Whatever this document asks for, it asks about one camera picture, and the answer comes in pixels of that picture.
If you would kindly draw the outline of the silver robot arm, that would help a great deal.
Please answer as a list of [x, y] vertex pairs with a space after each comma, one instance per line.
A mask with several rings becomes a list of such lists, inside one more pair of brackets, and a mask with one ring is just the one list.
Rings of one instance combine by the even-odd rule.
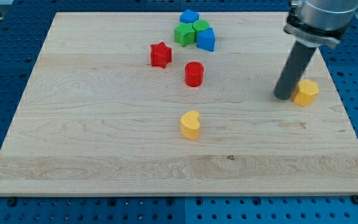
[[358, 0], [289, 0], [284, 31], [307, 47], [335, 49], [350, 26]]

